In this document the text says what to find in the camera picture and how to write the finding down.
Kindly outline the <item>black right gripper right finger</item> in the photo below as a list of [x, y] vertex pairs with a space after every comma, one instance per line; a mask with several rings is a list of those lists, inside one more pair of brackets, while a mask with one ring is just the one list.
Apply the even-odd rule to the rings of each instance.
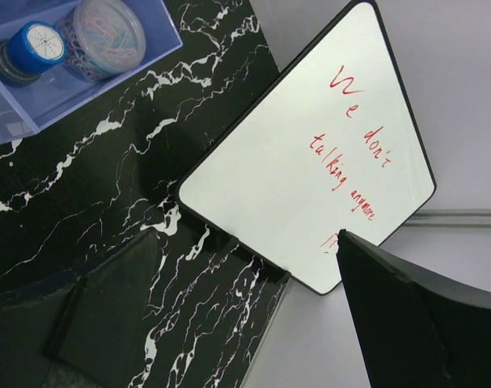
[[491, 387], [491, 292], [341, 230], [337, 262], [370, 385]]

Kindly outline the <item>clear jar of bands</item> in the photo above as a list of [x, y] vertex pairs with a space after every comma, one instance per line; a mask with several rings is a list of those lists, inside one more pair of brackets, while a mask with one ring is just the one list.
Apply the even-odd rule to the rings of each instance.
[[146, 53], [142, 24], [122, 1], [81, 1], [55, 28], [67, 47], [64, 65], [89, 82], [133, 70]]

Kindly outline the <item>purple drawer bin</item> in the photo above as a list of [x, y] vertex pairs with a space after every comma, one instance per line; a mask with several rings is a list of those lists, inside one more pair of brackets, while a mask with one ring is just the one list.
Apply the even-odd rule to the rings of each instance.
[[[146, 51], [141, 64], [99, 82], [89, 82], [65, 65], [55, 66], [26, 86], [10, 86], [0, 79], [0, 144], [38, 134], [182, 46], [165, 2], [126, 4], [145, 32]], [[76, 1], [0, 1], [0, 40], [11, 38], [29, 22], [54, 24], [77, 5]]]

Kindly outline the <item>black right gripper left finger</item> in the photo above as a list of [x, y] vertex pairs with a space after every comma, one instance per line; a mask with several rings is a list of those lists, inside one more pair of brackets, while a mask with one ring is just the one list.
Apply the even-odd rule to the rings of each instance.
[[157, 238], [142, 232], [0, 293], [0, 387], [127, 386], [157, 258]]

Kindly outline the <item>blue and grey bottle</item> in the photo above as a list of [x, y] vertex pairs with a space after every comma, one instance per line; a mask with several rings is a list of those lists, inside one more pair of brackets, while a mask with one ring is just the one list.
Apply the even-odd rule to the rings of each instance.
[[0, 79], [11, 86], [30, 85], [66, 56], [66, 43], [52, 25], [30, 21], [0, 40]]

